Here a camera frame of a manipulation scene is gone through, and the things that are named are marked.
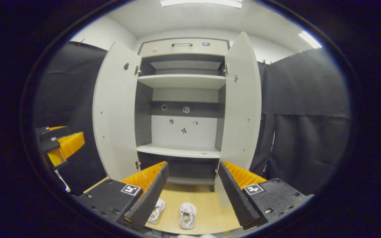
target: ceiling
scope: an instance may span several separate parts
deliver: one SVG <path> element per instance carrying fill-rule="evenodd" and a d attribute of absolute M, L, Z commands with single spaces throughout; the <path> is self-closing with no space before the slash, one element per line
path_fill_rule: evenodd
<path fill-rule="evenodd" d="M 203 28 L 245 31 L 296 53 L 312 48 L 298 36 L 300 28 L 255 0 L 243 0 L 242 9 L 198 3 L 163 7 L 159 0 L 135 0 L 108 16 L 136 38 L 168 30 Z"/>

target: drawer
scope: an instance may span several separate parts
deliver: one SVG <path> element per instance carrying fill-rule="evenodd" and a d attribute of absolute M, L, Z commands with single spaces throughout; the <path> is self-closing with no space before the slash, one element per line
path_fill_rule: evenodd
<path fill-rule="evenodd" d="M 228 41 L 226 40 L 177 38 L 144 42 L 139 50 L 139 55 L 143 58 L 171 54 L 225 56 L 228 50 Z"/>

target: drawer handle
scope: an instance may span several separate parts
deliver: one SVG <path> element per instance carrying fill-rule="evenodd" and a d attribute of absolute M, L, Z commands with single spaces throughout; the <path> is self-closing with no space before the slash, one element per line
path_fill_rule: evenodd
<path fill-rule="evenodd" d="M 172 47 L 174 47 L 175 45 L 189 45 L 189 46 L 192 46 L 193 44 L 192 43 L 176 43 L 176 44 L 171 44 Z"/>

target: black sticker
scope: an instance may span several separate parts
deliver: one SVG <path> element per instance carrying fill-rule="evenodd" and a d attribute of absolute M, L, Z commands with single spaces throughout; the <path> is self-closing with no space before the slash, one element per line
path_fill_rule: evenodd
<path fill-rule="evenodd" d="M 256 193 L 260 193 L 260 192 L 265 191 L 265 189 L 263 189 L 258 184 L 249 185 L 249 186 L 246 186 L 246 187 L 243 187 L 243 188 L 245 189 L 246 193 L 248 193 L 248 195 L 254 195 Z"/>
<path fill-rule="evenodd" d="M 121 190 L 121 192 L 130 194 L 130 195 L 132 195 L 132 196 L 136 196 L 136 194 L 138 193 L 139 190 L 140 190 L 140 187 L 133 186 L 133 185 L 128 185 L 128 184 L 127 184 L 127 185 Z"/>

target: cabinet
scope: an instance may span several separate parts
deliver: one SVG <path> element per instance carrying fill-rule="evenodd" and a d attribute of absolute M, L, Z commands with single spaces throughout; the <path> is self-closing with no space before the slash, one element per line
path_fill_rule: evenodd
<path fill-rule="evenodd" d="M 151 155 L 154 164 L 177 161 L 176 170 L 192 164 L 212 169 L 220 159 L 249 169 L 261 118 L 260 74 L 249 38 L 242 32 L 230 49 L 226 41 L 195 39 L 144 43 L 140 55 L 120 42 L 110 48 L 95 85 L 93 122 L 111 179 L 136 173 L 139 162 L 149 166 Z M 215 177 L 170 174 L 170 182 L 190 184 L 213 184 Z"/>

